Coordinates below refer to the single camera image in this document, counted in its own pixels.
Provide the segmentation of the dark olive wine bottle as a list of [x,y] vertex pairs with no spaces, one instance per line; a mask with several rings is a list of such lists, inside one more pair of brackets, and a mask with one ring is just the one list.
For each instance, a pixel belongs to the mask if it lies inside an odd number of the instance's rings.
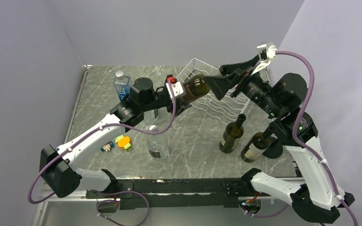
[[203,74],[197,74],[187,79],[183,83],[183,87],[185,89],[185,95],[180,97],[180,100],[182,102],[190,104],[210,92],[210,87],[203,80],[203,78],[204,78]]

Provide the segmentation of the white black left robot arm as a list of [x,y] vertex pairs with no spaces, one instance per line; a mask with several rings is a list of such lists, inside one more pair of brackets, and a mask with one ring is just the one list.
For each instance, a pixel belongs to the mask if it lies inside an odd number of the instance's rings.
[[144,112],[163,107],[173,116],[182,112],[183,105],[177,99],[184,95],[182,83],[172,75],[167,76],[160,91],[153,89],[151,79],[138,78],[129,94],[92,128],[57,148],[43,148],[41,177],[58,198],[76,190],[96,190],[106,198],[112,197],[117,190],[115,176],[106,169],[83,170],[83,163],[114,138],[131,129],[137,131],[136,125],[143,121]]

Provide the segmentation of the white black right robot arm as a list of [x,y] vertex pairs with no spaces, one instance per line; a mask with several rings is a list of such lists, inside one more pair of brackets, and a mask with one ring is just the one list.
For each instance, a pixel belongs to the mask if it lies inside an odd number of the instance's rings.
[[340,216],[339,208],[348,208],[354,196],[336,183],[313,119],[305,112],[313,83],[306,83],[299,74],[287,73],[275,85],[269,85],[259,72],[273,60],[274,57],[258,54],[243,63],[222,65],[204,77],[218,100],[232,89],[231,97],[244,94],[268,114],[271,123],[264,134],[277,137],[304,178],[304,183],[298,185],[253,168],[241,177],[242,192],[271,195],[290,205],[307,222],[332,224]]

